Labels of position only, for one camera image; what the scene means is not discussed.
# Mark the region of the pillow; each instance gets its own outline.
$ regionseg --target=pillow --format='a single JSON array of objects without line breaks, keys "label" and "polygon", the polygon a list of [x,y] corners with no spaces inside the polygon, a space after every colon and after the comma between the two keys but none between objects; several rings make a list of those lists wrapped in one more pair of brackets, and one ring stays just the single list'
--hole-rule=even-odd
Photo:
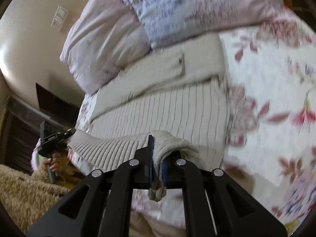
[{"label": "pillow", "polygon": [[150,51],[135,13],[121,0],[89,0],[60,55],[79,86],[93,94]]},{"label": "pillow", "polygon": [[268,0],[124,0],[135,9],[151,47],[162,47],[209,30],[269,20]]}]

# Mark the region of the hand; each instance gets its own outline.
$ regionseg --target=hand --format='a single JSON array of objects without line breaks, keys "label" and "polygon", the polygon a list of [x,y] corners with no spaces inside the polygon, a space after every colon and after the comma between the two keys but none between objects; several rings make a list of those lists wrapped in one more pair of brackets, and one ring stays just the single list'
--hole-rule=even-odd
[{"label": "hand", "polygon": [[62,170],[62,161],[63,157],[59,152],[55,152],[53,154],[53,159],[48,159],[45,158],[41,161],[41,165],[44,169],[47,170],[47,165],[50,164],[51,166],[49,167],[53,172],[61,172]]}]

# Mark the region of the fuzzy beige blanket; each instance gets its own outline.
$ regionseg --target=fuzzy beige blanket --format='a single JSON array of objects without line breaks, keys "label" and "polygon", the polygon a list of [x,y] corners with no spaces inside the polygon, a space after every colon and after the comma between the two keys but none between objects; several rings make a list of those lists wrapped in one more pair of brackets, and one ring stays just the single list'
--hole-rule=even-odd
[{"label": "fuzzy beige blanket", "polygon": [[[29,227],[54,206],[69,189],[45,183],[39,169],[29,176],[0,164],[0,201],[13,222],[27,234]],[[130,237],[185,237],[185,230],[131,211]]]},{"label": "fuzzy beige blanket", "polygon": [[69,191],[47,180],[42,169],[29,176],[0,164],[0,201],[24,234]]}]

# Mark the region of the light switch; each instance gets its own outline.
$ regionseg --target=light switch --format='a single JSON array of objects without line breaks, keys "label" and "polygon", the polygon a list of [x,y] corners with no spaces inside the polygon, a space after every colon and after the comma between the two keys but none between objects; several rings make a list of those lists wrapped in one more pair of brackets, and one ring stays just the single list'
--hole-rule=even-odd
[{"label": "light switch", "polygon": [[51,27],[55,28],[58,32],[60,32],[63,24],[67,18],[68,10],[58,5],[57,11],[54,15]]}]

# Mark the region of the floral bedsheet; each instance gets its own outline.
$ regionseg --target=floral bedsheet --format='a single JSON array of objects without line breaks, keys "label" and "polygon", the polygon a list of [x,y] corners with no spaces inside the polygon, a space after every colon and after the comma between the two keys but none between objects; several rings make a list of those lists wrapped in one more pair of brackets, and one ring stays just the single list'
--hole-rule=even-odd
[{"label": "floral bedsheet", "polygon": [[316,201],[316,35],[290,9],[221,33],[231,115],[223,168],[286,227]]}]

